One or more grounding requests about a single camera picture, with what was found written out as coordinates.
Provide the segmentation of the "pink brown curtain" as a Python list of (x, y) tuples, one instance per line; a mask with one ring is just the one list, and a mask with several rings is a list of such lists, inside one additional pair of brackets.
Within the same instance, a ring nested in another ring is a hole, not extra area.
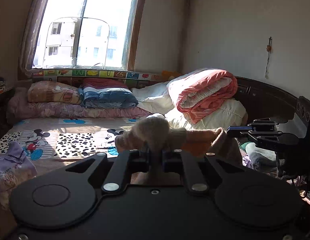
[(18, 58), (18, 80), (26, 80), (32, 77), (33, 60), (47, 2), (48, 0), (32, 0)]

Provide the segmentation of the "pink floral pillow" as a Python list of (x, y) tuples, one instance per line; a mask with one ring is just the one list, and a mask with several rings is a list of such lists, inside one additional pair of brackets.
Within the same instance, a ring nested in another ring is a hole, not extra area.
[(29, 102), (62, 102), (80, 105), (78, 88), (54, 81), (39, 81), (31, 85), (27, 92)]

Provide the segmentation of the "colourful alphabet foam mat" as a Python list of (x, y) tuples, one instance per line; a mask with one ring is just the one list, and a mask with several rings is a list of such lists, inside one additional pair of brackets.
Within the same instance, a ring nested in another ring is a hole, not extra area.
[(33, 82), (56, 81), (79, 87), (86, 78), (117, 80), (128, 88), (143, 88), (166, 80), (160, 74), (128, 72), (122, 70), (49, 69), (32, 75)]

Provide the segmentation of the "blue folded quilt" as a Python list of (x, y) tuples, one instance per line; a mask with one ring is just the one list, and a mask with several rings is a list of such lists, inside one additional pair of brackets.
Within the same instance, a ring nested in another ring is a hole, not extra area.
[(81, 105), (86, 108), (126, 109), (138, 105), (138, 100), (127, 88), (112, 87), (96, 89), (85, 87), (78, 89)]

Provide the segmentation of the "window with frame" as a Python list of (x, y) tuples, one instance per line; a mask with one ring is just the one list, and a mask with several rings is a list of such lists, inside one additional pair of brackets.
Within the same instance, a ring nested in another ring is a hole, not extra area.
[(32, 69), (124, 69), (140, 0), (43, 0)]

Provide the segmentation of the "rolled pink orange quilt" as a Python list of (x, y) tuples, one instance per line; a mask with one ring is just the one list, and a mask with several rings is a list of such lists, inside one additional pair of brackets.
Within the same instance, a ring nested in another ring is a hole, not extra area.
[(202, 68), (171, 80), (167, 91), (174, 107), (196, 124), (236, 94), (237, 79), (227, 70)]

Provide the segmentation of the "dark wooden headboard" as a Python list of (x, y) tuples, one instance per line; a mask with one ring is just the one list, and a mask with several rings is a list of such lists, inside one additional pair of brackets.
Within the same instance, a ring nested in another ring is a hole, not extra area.
[(255, 119), (280, 118), (292, 120), (297, 98), (289, 92), (260, 81), (237, 77), (234, 99), (246, 109), (247, 123)]

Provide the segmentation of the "hanging wall ornament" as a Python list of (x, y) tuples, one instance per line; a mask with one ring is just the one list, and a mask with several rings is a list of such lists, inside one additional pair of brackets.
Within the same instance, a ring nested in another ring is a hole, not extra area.
[(271, 53), (272, 53), (272, 37), (268, 39), (266, 51), (267, 51), (267, 62), (266, 62), (266, 67), (265, 67), (265, 78), (268, 79), (269, 62), (270, 62)]

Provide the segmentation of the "Mickey Mouse bed blanket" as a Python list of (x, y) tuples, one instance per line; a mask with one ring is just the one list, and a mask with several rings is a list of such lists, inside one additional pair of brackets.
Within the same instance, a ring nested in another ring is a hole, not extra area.
[(138, 118), (32, 118), (15, 124), (0, 137), (0, 155), (17, 141), (39, 175), (97, 153), (118, 155), (115, 138)]

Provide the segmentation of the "beige knit sweater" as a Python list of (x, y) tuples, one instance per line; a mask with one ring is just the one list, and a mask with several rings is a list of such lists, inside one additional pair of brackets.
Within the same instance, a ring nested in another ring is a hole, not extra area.
[(115, 138), (118, 153), (127, 150), (150, 150), (153, 163), (146, 173), (136, 172), (131, 175), (131, 184), (135, 185), (179, 185), (180, 175), (175, 172), (163, 172), (160, 158), (163, 150), (181, 149), (194, 157), (203, 157), (207, 153), (224, 158), (241, 166), (242, 155), (239, 143), (227, 135), (223, 128), (191, 130), (171, 128), (165, 118), (151, 115), (139, 120), (134, 126)]

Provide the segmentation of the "purple floral garment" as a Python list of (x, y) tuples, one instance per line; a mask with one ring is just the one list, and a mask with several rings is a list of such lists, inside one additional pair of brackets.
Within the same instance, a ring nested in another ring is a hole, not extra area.
[(11, 190), (36, 175), (37, 169), (25, 150), (17, 141), (10, 142), (8, 151), (0, 154), (0, 192)]

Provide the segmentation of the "white cream comforter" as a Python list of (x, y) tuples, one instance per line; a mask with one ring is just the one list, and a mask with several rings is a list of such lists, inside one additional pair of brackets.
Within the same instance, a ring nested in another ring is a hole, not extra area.
[(248, 121), (248, 113), (243, 104), (231, 98), (212, 109), (199, 106), (191, 111), (177, 109), (171, 100), (167, 83), (160, 82), (144, 88), (132, 88), (133, 95), (138, 100), (138, 107), (165, 118), (172, 128), (205, 130), (230, 126), (244, 126)]

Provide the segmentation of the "pink purple folded mattress pad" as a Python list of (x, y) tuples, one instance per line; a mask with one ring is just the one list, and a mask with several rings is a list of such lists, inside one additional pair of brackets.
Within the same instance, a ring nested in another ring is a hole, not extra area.
[(139, 118), (150, 113), (139, 107), (125, 109), (85, 108), (62, 102), (28, 102), (27, 89), (16, 88), (14, 96), (7, 105), (6, 116), (9, 120), (30, 118)]

